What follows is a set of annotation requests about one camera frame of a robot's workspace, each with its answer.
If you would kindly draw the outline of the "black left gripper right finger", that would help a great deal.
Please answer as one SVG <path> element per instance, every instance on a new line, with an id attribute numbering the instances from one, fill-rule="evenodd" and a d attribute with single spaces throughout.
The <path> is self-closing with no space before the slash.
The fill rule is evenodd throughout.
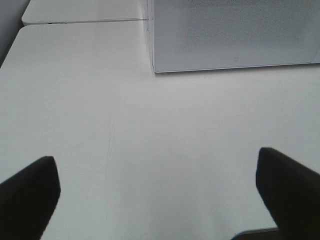
<path id="1" fill-rule="evenodd" d="M 255 184 L 285 240 L 320 238 L 320 175 L 271 147 L 258 153 Z"/>

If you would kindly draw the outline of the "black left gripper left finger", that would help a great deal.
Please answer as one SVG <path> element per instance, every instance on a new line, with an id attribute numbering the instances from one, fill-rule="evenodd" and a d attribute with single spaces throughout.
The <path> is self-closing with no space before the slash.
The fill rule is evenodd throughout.
<path id="1" fill-rule="evenodd" d="M 61 194 L 56 161 L 44 156 L 0 184 L 0 238 L 39 240 Z"/>

